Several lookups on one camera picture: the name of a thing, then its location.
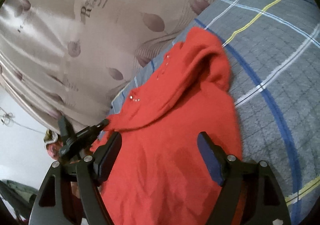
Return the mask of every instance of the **yellow stripe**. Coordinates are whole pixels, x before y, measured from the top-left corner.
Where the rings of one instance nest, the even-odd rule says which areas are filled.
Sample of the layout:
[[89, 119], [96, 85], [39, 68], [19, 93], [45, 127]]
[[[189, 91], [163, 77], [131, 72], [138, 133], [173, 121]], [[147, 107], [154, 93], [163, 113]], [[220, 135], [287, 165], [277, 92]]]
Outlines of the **yellow stripe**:
[[301, 190], [299, 190], [298, 194], [294, 193], [286, 197], [285, 201], [287, 203], [287, 206], [295, 203], [298, 199], [300, 200], [302, 197], [306, 196], [308, 193], [310, 193], [315, 188], [317, 188], [318, 185], [320, 185], [320, 175], [315, 179], [313, 179], [312, 181], [308, 182]]
[[260, 13], [258, 13], [249, 23], [247, 23], [244, 27], [240, 28], [239, 30], [236, 30], [233, 32], [233, 34], [229, 37], [228, 40], [226, 40], [226, 42], [224, 43], [224, 45], [228, 44], [229, 42], [231, 42], [233, 40], [233, 38], [240, 32], [242, 32], [243, 30], [247, 29], [250, 25], [252, 25], [262, 14], [263, 12], [265, 12], [266, 10], [268, 10], [270, 7], [272, 7], [273, 5], [279, 3], [281, 0], [275, 0], [272, 3], [266, 5]]

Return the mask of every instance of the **checkered bedspread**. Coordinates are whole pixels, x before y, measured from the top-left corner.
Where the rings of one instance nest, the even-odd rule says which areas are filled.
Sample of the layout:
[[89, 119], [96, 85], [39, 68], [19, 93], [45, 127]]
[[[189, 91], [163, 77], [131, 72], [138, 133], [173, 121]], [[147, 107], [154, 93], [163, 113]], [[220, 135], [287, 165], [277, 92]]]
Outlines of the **checkered bedspread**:
[[[314, 0], [217, 0], [193, 26], [220, 37], [234, 74], [245, 161], [265, 160], [298, 224], [320, 194], [320, 11]], [[163, 54], [112, 102], [119, 113], [129, 91], [144, 84]]]

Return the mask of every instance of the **blue gripper pad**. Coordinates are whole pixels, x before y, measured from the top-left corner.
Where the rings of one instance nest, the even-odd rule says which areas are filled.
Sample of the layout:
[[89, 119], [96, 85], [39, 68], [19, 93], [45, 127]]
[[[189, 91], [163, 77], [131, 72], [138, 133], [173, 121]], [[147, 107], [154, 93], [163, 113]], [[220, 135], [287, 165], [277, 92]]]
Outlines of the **blue gripper pad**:
[[221, 172], [222, 166], [201, 133], [198, 135], [197, 144], [203, 161], [207, 166], [211, 179], [215, 181], [219, 186], [222, 186], [224, 182], [224, 178]]

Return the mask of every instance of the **wall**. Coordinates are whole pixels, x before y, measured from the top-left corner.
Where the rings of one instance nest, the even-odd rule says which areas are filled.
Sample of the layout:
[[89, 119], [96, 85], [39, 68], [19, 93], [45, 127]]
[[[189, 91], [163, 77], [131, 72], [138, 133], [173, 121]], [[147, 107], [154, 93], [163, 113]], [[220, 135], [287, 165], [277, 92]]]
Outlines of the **wall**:
[[[0, 86], [0, 107], [13, 113], [24, 126], [45, 132]], [[39, 189], [52, 159], [44, 149], [44, 134], [14, 124], [0, 124], [0, 179], [10, 179]]]

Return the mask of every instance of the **red shirt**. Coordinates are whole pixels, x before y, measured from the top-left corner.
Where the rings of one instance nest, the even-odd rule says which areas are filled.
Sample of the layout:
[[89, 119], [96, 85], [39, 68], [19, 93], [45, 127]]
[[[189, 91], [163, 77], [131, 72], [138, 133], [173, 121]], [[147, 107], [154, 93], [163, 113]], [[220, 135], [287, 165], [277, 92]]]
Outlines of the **red shirt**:
[[206, 131], [227, 154], [241, 159], [240, 132], [228, 94], [230, 65], [219, 39], [192, 28], [186, 41], [130, 92], [109, 117], [107, 133], [123, 145], [101, 192], [115, 225], [206, 223], [220, 193], [197, 147]]

